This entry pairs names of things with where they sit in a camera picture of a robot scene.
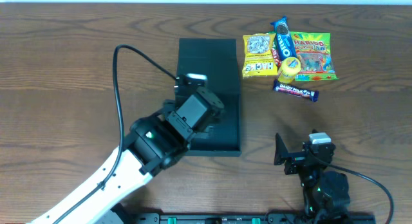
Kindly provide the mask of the black gift box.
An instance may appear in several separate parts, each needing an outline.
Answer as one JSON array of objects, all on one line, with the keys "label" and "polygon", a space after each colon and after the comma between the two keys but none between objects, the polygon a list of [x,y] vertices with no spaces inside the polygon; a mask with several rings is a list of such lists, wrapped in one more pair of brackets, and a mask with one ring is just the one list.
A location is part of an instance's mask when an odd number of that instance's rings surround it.
[{"label": "black gift box", "polygon": [[236,157],[241,154],[241,85],[235,39],[179,40],[177,74],[185,85],[175,90],[183,103],[190,86],[206,98],[216,115],[191,142],[189,156]]}]

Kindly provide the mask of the yellow round candy tub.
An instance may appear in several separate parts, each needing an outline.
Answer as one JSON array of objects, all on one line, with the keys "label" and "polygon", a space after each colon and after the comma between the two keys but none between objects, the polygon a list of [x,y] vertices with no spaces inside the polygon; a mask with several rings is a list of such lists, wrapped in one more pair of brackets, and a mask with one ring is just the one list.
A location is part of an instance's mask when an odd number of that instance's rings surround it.
[{"label": "yellow round candy tub", "polygon": [[282,63],[278,71],[278,81],[289,84],[295,76],[301,71],[301,61],[296,57],[287,57]]}]

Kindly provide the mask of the green Haribo gummy bag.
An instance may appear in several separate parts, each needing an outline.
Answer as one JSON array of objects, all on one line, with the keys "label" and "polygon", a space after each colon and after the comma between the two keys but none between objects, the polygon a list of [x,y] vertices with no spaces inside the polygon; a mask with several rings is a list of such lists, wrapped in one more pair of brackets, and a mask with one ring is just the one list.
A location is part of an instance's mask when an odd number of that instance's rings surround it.
[{"label": "green Haribo gummy bag", "polygon": [[338,80],[332,61],[330,33],[291,32],[301,71],[295,81]]}]

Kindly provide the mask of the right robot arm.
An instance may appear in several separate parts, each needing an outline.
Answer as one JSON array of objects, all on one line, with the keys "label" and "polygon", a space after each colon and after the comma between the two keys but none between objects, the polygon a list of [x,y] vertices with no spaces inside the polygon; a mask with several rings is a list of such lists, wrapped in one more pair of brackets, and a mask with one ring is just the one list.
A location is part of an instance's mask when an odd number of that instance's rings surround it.
[{"label": "right robot arm", "polygon": [[306,223],[353,223],[347,206],[350,204],[347,176],[325,169],[335,151],[326,133],[313,131],[299,152],[291,153],[280,134],[276,134],[274,165],[284,165],[286,175],[299,176],[304,198]]}]

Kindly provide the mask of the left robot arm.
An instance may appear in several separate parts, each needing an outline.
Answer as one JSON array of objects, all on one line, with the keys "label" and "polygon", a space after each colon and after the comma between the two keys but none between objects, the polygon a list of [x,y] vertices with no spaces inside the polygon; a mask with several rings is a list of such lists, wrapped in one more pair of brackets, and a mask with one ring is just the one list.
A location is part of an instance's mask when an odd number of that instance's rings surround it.
[{"label": "left robot arm", "polygon": [[192,140],[204,135],[223,112],[223,102],[206,85],[205,75],[180,75],[176,100],[136,120],[98,170],[34,223],[96,223],[123,198],[175,165]]}]

